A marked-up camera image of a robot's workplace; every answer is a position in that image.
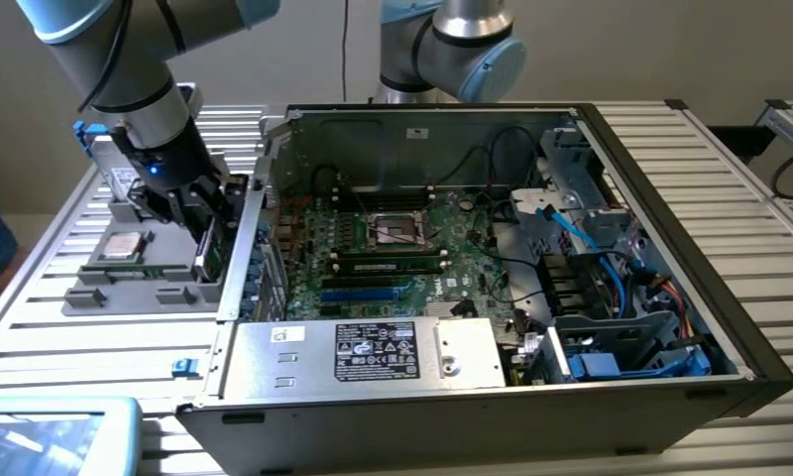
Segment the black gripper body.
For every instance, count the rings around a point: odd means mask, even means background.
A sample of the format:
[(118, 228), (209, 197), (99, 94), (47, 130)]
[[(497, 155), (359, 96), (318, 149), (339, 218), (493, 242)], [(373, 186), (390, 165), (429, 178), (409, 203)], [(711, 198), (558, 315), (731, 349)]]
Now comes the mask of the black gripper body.
[(140, 149), (127, 136), (126, 128), (111, 129), (111, 141), (138, 174), (126, 193), (132, 204), (167, 200), (169, 192), (197, 185), (209, 204), (227, 204), (219, 169), (199, 134), (195, 120), (189, 117), (182, 131), (158, 147)]

